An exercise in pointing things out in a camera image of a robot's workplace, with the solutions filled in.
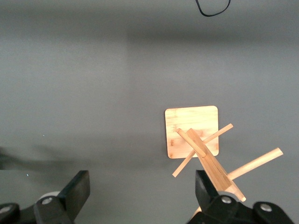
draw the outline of wood grain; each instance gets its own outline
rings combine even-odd
[[[273,149],[272,151],[256,158],[255,160],[241,166],[240,168],[234,170],[233,172],[228,174],[229,179],[233,180],[279,156],[283,155],[283,152],[280,148]]]
[[[199,160],[216,190],[233,193],[240,201],[245,201],[246,197],[236,186],[236,184],[228,178],[224,168],[213,156],[196,132],[193,129],[189,129],[186,134],[206,153],[206,156],[204,158],[199,157]]]
[[[203,139],[218,131],[218,109],[215,106],[173,108],[165,111],[167,153],[169,158],[186,158],[193,148],[178,136],[176,130],[189,128]],[[213,155],[219,151],[218,137],[207,143]]]
[[[177,133],[192,147],[194,148],[194,153],[198,153],[200,157],[205,157],[206,153],[201,150],[201,148],[185,133],[182,129],[178,129]]]
[[[232,124],[226,125],[224,128],[220,129],[219,131],[217,131],[216,133],[210,135],[209,137],[207,137],[206,139],[203,140],[204,144],[207,144],[209,141],[213,140],[214,138],[220,136],[221,134],[225,133],[226,131],[228,131],[229,129],[231,129],[233,127]],[[194,156],[195,151],[192,150],[189,155],[184,159],[184,161],[179,165],[179,167],[173,172],[173,176],[177,177],[177,175],[183,170],[183,168],[187,165],[187,163],[191,160],[191,158]]]

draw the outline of bolt head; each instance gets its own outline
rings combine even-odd
[[[269,206],[268,204],[261,204],[260,206],[261,206],[261,209],[264,210],[264,211],[267,211],[267,212],[272,211],[271,206]]]
[[[225,204],[231,204],[232,203],[232,199],[230,199],[230,197],[227,197],[227,196],[223,196],[221,198],[222,202],[225,203]]]
[[[42,204],[43,204],[43,205],[45,205],[45,204],[49,204],[52,200],[53,200],[53,198],[48,197],[48,198],[46,198],[46,199],[44,199],[44,200],[42,201]]]
[[[8,212],[10,210],[11,210],[11,206],[3,207],[2,209],[0,209],[0,214],[3,214],[3,213]]]

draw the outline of gray surface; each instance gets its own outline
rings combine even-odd
[[[211,2],[210,8],[216,9]],[[270,201],[299,223],[299,2],[233,1],[214,18],[195,2],[1,1],[0,203],[32,204],[89,169],[77,223],[188,221],[195,159],[167,157],[164,111],[215,105],[217,157],[245,205]]]

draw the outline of black cable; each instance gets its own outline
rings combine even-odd
[[[198,0],[195,0],[195,1],[196,1],[196,3],[197,3],[197,6],[198,6],[198,9],[199,9],[200,13],[201,13],[202,15],[206,16],[206,17],[211,17],[211,16],[219,15],[219,14],[223,13],[225,10],[227,10],[227,8],[229,7],[229,4],[230,4],[230,1],[231,1],[231,0],[228,0],[228,5],[226,6],[226,8],[225,8],[224,10],[222,10],[222,11],[219,12],[219,13],[212,14],[212,15],[205,14],[205,13],[201,10]]]

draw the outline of wooden cross structure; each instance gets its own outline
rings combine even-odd
[[[229,124],[222,128],[221,130],[217,131],[216,133],[212,134],[208,138],[204,139],[203,141],[197,135],[197,133],[191,128],[186,133],[181,130],[180,128],[177,129],[177,133],[193,148],[190,154],[184,159],[184,161],[179,165],[179,167],[174,171],[172,174],[176,177],[185,165],[190,161],[190,159],[197,155],[200,163],[202,164],[203,168],[205,169],[207,175],[209,176],[211,182],[213,183],[214,187],[217,191],[226,191],[230,192],[236,197],[244,202],[246,197],[240,191],[240,189],[236,186],[233,180],[283,154],[283,152],[276,148],[257,159],[241,166],[240,168],[234,170],[233,172],[227,174],[224,170],[222,165],[218,162],[218,160],[213,156],[211,151],[207,148],[206,143],[213,140],[214,138],[220,136],[221,134],[225,133],[229,129],[233,127],[232,124]]]

